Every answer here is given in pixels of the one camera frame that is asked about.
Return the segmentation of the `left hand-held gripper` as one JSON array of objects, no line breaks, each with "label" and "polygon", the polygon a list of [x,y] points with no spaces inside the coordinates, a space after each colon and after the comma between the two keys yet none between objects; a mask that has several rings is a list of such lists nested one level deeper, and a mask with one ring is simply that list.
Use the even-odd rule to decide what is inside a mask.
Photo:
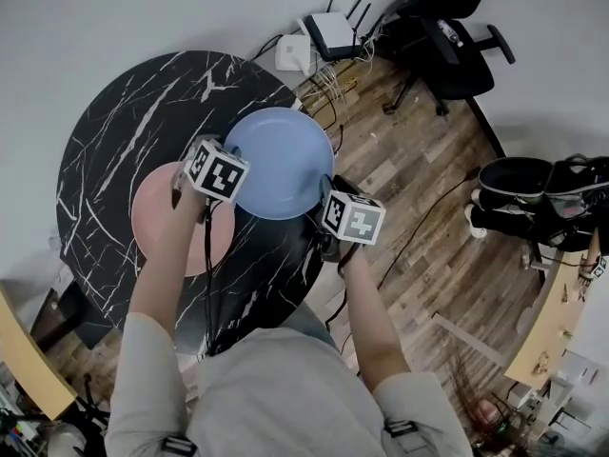
[{"label": "left hand-held gripper", "polygon": [[233,146],[223,149],[220,134],[198,134],[190,144],[184,173],[192,186],[207,197],[233,203],[250,165],[243,160],[242,151]]}]

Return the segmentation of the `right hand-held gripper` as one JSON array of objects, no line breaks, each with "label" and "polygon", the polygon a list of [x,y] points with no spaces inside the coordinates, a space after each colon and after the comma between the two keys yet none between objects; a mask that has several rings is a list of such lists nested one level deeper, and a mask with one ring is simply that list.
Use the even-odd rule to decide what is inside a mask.
[{"label": "right hand-held gripper", "polygon": [[384,205],[340,174],[323,174],[319,181],[322,210],[318,214],[321,257],[338,263],[340,243],[375,245],[386,214]]}]

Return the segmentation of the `big blue plate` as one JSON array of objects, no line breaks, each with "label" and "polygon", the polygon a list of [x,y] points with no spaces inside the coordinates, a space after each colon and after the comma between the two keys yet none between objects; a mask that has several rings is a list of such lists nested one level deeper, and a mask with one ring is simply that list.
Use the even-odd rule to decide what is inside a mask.
[{"label": "big blue plate", "polygon": [[235,203],[266,220],[289,220],[319,202],[319,181],[332,175],[334,152],[324,129],[295,109],[256,110],[240,120],[225,139],[237,146],[249,173]]}]

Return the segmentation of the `big pink plate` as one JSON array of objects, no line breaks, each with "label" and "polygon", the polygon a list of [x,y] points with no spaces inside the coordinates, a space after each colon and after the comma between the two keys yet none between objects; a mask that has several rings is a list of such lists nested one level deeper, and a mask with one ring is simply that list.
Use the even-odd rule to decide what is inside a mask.
[{"label": "big pink plate", "polygon": [[[170,180],[181,166],[171,162],[152,171],[137,189],[131,209],[131,225],[139,250],[147,259],[156,246],[167,218],[174,211]],[[214,207],[211,222],[211,265],[216,267],[227,254],[234,235],[235,214],[229,203]],[[205,226],[198,223],[193,231],[187,257],[186,277],[206,273]]]}]

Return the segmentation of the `person's right forearm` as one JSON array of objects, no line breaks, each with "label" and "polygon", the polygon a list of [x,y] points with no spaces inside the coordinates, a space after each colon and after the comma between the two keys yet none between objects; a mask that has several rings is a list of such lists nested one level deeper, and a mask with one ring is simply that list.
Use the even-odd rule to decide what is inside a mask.
[{"label": "person's right forearm", "polygon": [[343,278],[361,377],[373,392],[386,379],[409,372],[410,367],[362,250],[356,250],[345,264]]}]

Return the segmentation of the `person's left forearm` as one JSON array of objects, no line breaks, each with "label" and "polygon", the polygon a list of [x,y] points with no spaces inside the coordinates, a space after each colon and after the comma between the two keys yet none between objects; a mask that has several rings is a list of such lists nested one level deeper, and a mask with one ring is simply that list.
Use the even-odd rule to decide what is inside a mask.
[{"label": "person's left forearm", "polygon": [[129,303],[130,319],[145,316],[170,337],[175,331],[194,227],[182,221],[177,210],[170,214],[136,281]]}]

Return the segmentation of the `person's left hand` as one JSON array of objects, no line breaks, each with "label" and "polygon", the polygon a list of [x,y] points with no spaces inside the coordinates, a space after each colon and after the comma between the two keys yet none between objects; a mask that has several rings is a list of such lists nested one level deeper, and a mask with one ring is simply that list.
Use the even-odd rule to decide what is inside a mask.
[{"label": "person's left hand", "polygon": [[192,186],[184,172],[176,172],[171,185],[173,189],[180,191],[180,199],[175,208],[178,217],[188,225],[194,226],[207,205],[207,196]]}]

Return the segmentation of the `white adapter box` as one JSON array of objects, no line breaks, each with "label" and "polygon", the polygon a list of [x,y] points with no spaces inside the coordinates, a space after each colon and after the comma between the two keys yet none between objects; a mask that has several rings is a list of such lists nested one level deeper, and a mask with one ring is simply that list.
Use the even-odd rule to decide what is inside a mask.
[{"label": "white adapter box", "polygon": [[275,68],[279,71],[300,71],[309,75],[311,40],[308,35],[285,34],[278,41],[275,51]]}]

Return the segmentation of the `person's blue jeans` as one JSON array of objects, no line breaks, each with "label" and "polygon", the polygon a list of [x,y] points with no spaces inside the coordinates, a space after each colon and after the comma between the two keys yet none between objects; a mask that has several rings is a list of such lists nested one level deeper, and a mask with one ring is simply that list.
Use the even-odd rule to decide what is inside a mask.
[{"label": "person's blue jeans", "polygon": [[300,305],[281,323],[282,328],[290,328],[303,335],[315,338],[338,349],[330,331],[306,302]]}]

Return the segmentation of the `white router black antennas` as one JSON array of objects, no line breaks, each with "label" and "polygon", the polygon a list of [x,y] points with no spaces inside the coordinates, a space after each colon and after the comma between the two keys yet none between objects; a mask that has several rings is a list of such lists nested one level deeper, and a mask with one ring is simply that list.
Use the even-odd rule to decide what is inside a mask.
[{"label": "white router black antennas", "polygon": [[355,59],[363,51],[364,43],[359,36],[359,27],[371,4],[368,3],[355,25],[350,18],[363,0],[356,0],[349,13],[332,10],[334,0],[329,0],[324,12],[310,13],[298,20],[304,35],[308,35],[321,58],[327,62]]}]

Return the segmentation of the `black office chair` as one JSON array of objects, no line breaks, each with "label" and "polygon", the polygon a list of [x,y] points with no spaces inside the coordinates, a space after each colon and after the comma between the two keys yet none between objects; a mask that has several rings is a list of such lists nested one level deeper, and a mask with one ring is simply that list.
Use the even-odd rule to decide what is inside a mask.
[{"label": "black office chair", "polygon": [[[409,75],[394,102],[383,105],[387,115],[394,113],[414,84],[421,80],[433,95],[436,113],[448,113],[448,101],[469,99],[494,88],[495,82],[482,53],[498,49],[508,64],[515,56],[501,32],[493,25],[489,35],[475,40],[462,24],[478,8],[481,0],[396,0],[387,9],[383,35],[377,53]],[[445,20],[459,35],[463,46],[452,44],[437,26]]]}]

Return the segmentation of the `clear plastic bottle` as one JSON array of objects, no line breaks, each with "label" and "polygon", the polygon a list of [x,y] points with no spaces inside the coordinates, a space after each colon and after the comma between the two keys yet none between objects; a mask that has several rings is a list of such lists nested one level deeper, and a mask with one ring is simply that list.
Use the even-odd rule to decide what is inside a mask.
[{"label": "clear plastic bottle", "polygon": [[458,33],[443,19],[437,21],[437,26],[441,30],[442,34],[458,48],[463,46],[463,42],[459,37]]}]

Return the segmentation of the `black box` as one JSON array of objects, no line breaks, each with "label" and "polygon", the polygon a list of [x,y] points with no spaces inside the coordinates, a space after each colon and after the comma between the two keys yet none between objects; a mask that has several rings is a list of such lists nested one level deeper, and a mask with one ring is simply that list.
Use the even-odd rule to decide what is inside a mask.
[{"label": "black box", "polygon": [[107,321],[76,282],[59,294],[51,289],[34,318],[30,334],[43,353],[50,351],[70,333],[87,349],[94,349],[110,333]]}]

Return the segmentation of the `light wooden desk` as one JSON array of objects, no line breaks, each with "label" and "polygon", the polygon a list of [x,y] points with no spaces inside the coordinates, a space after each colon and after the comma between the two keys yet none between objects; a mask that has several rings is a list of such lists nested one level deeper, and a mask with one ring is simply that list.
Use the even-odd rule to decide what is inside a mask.
[{"label": "light wooden desk", "polygon": [[32,402],[57,420],[76,401],[77,392],[58,372],[26,330],[0,283],[0,359]]},{"label": "light wooden desk", "polygon": [[584,251],[557,253],[550,264],[536,263],[545,281],[535,303],[524,313],[526,324],[506,352],[497,351],[438,312],[432,321],[503,369],[503,375],[540,389],[560,365],[585,307],[578,282]]}]

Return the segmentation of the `white storage shelf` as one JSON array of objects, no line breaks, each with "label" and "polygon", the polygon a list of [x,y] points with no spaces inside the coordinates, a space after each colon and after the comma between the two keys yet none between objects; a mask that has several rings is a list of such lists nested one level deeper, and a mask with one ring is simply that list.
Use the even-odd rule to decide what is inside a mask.
[{"label": "white storage shelf", "polygon": [[553,431],[592,452],[609,439],[609,368],[567,350],[543,388],[520,406],[529,435]]}]

